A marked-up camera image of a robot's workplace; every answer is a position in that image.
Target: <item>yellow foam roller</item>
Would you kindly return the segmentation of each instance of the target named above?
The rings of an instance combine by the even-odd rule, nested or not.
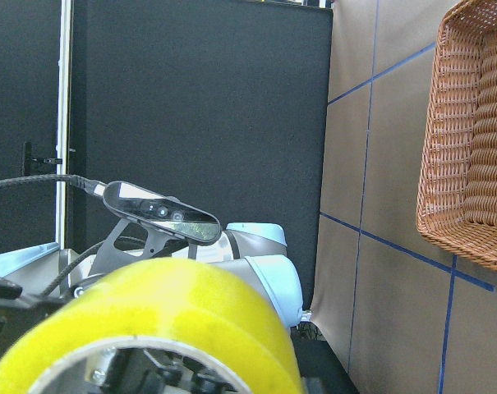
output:
[[[269,304],[231,273],[170,258],[107,275],[26,333],[0,360],[0,394],[39,392],[67,357],[119,338],[128,347],[145,338],[181,344],[225,366],[247,392],[304,392],[292,343]]]

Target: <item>black panel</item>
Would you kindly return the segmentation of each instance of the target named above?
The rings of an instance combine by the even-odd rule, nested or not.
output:
[[[299,372],[305,378],[318,378],[327,394],[359,394],[327,341],[292,336]]]
[[[308,305],[332,12],[236,0],[82,4],[87,24],[75,26],[73,52],[73,89],[85,89],[73,92],[78,172],[175,195],[224,225],[281,224]],[[75,209],[77,249],[116,222],[99,201],[77,199]]]
[[[24,141],[56,156],[60,6],[0,1],[0,179],[21,174]],[[0,253],[54,240],[54,196],[54,185],[0,190]]]

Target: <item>metal screw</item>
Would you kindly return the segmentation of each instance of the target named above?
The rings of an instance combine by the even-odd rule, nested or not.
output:
[[[108,348],[102,350],[103,357],[113,357],[116,354],[117,354],[117,348],[115,346],[108,347]]]
[[[80,297],[81,295],[84,294],[84,287],[78,286],[74,291],[73,291],[73,296],[75,298]]]
[[[102,386],[106,381],[106,373],[102,369],[95,369],[91,374],[91,382],[97,386]]]

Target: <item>blue tape line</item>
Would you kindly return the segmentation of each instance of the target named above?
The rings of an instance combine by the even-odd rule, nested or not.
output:
[[[444,380],[445,380],[445,362],[447,361],[447,345],[449,343],[449,326],[451,323],[451,311],[453,310],[453,298],[454,298],[454,275],[456,271],[457,256],[453,256],[453,266],[451,268],[451,278],[449,281],[449,298],[447,299],[447,314],[445,315],[445,327],[444,327],[444,342],[442,343],[442,360],[439,367],[439,383],[438,383],[438,394],[443,394],[444,392]]]
[[[380,0],[376,0],[376,16],[374,22],[374,37],[372,39],[372,69],[370,70],[370,92],[369,92],[369,113],[366,127],[366,143],[365,143],[365,162],[363,163],[363,185],[361,187],[361,206],[360,206],[360,229],[357,236],[357,253],[356,253],[356,268],[354,271],[354,292],[352,298],[352,318],[350,327],[350,341],[348,343],[348,372],[350,373],[351,354],[352,354],[352,339],[354,334],[354,320],[356,316],[356,293],[357,293],[357,274],[360,267],[360,252],[361,252],[361,224],[363,222],[363,205],[365,203],[365,188],[366,188],[366,165],[369,159],[369,136],[370,136],[370,114],[372,113],[372,80],[376,64],[376,38],[378,34],[378,13],[380,11]]]
[[[434,49],[434,47],[435,47],[435,43],[427,45],[423,49],[420,49],[418,52],[413,53],[411,56],[405,57],[402,61],[396,63],[395,65],[393,65],[393,66],[391,66],[389,68],[387,68],[386,70],[383,70],[379,74],[376,74],[375,76],[372,77],[372,80],[377,80],[378,78],[381,78],[385,74],[389,74],[391,71],[394,71],[397,68],[403,66],[404,64],[409,63],[411,60],[414,60],[416,57],[419,57],[420,55],[422,55],[422,54],[424,54],[426,52],[429,52],[431,49]]]
[[[453,272],[453,275],[455,277],[459,277],[460,279],[463,279],[464,281],[469,282],[472,285],[481,287],[482,289],[487,290],[487,291],[491,291],[491,292],[495,291],[495,286],[491,285],[488,282],[482,281],[481,279],[478,279],[476,277],[472,277],[471,275],[469,275],[467,273],[462,273],[461,271],[458,271],[457,269],[455,269],[454,271],[452,271],[451,267],[448,267],[448,266],[446,266],[446,265],[444,265],[442,263],[434,261],[433,259],[429,259],[428,257],[424,256],[423,254],[419,254],[419,253],[413,252],[412,250],[404,248],[403,246],[394,244],[391,241],[387,241],[386,239],[381,238],[380,236],[375,236],[374,234],[372,234],[372,233],[370,233],[368,231],[364,231],[364,230],[360,231],[359,227],[353,226],[352,224],[344,222],[341,219],[337,219],[337,218],[335,218],[333,216],[330,216],[327,213],[320,212],[320,215],[323,216],[323,217],[325,217],[325,218],[328,218],[328,219],[330,219],[330,220],[332,220],[332,221],[334,221],[336,223],[339,223],[342,226],[350,228],[351,230],[354,230],[356,232],[360,232],[364,236],[368,236],[369,238],[372,238],[375,241],[381,242],[384,245],[390,246],[391,248],[394,248],[394,249],[396,249],[396,250],[398,250],[400,252],[403,252],[405,254],[409,254],[410,256],[414,257],[415,259],[418,259],[418,260],[421,260],[421,261],[423,261],[425,263],[428,263],[428,264],[432,265],[433,267],[437,267],[437,268],[441,269],[442,271],[445,271],[447,273]]]
[[[332,221],[334,221],[336,223],[339,223],[342,226],[348,227],[351,230],[354,230],[355,232],[360,232],[360,228],[359,227],[353,226],[352,224],[344,222],[343,220],[339,220],[339,219],[335,218],[334,216],[328,215],[327,213],[320,212],[320,215],[323,216],[323,217],[325,217],[325,218],[327,218],[327,219],[330,219],[330,220],[332,220]]]
[[[463,279],[466,282],[469,282],[473,285],[476,285],[478,287],[481,287],[482,289],[485,289],[487,291],[490,291],[491,293],[495,292],[495,286],[491,285],[488,282],[482,281],[481,279],[478,279],[476,277],[472,277],[471,275],[468,275],[466,273],[462,273],[460,271],[454,271],[454,276],[459,277]]]
[[[366,80],[365,82],[360,83],[358,86],[354,86],[352,89],[350,89],[348,92],[345,92],[343,94],[340,94],[338,97],[333,98],[332,100],[329,101],[329,105],[332,103],[335,103],[336,101],[342,99],[345,96],[348,96],[350,93],[355,92],[356,90],[362,88],[363,86],[367,85],[370,83],[371,80]]]
[[[377,80],[378,78],[381,78],[381,77],[382,77],[382,76],[384,76],[385,74],[389,74],[391,71],[396,70],[397,68],[399,68],[399,67],[403,66],[405,63],[410,62],[411,60],[413,60],[413,59],[414,59],[414,58],[416,58],[416,57],[419,57],[419,56],[420,56],[420,55],[422,55],[423,53],[430,51],[430,50],[431,50],[431,49],[433,49],[434,47],[435,47],[435,43],[432,43],[432,44],[430,44],[430,45],[427,45],[426,47],[424,47],[423,49],[419,50],[418,52],[413,53],[411,56],[406,57],[406,58],[404,58],[402,61],[400,61],[400,62],[398,62],[398,63],[394,64],[393,66],[389,67],[388,69],[383,70],[381,73],[376,74],[375,76],[372,76],[370,79],[368,79],[368,80],[366,80],[366,81],[364,81],[364,82],[361,82],[361,83],[360,83],[359,85],[357,85],[357,86],[354,86],[354,87],[353,87],[352,89],[350,89],[349,91],[347,91],[347,92],[345,92],[345,93],[343,93],[343,94],[340,94],[340,95],[339,95],[338,97],[336,97],[336,98],[333,98],[332,100],[330,100],[330,101],[329,101],[328,105],[333,104],[333,103],[335,103],[336,101],[338,101],[338,100],[342,99],[343,97],[348,96],[350,93],[353,93],[353,92],[355,92],[356,90],[358,90],[358,89],[362,88],[363,86],[365,86],[365,85],[367,85],[367,84],[371,83],[373,80]],[[373,69],[374,69],[374,67],[375,67],[375,59],[372,61],[372,63],[373,63],[373,64],[372,64],[372,67],[373,67]]]
[[[411,257],[414,257],[415,259],[419,259],[419,260],[421,260],[421,261],[423,261],[425,263],[428,263],[429,265],[432,265],[433,267],[441,269],[442,271],[445,271],[446,273],[450,273],[451,272],[451,267],[448,267],[445,264],[442,264],[442,263],[439,263],[437,261],[434,261],[433,259],[429,259],[428,257],[424,256],[423,254],[419,254],[419,253],[413,252],[412,250],[404,248],[403,246],[394,244],[393,242],[387,241],[386,239],[381,238],[379,236],[375,236],[374,234],[372,234],[372,233],[370,233],[368,231],[361,230],[361,232],[364,235],[368,236],[369,238],[372,238],[375,241],[381,242],[382,244],[385,244],[387,246],[390,246],[393,249],[396,249],[396,250],[398,250],[400,252],[408,254]]]

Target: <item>brown woven basket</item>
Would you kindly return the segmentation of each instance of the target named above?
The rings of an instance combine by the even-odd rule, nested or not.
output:
[[[497,0],[462,1],[439,27],[416,226],[497,271]]]

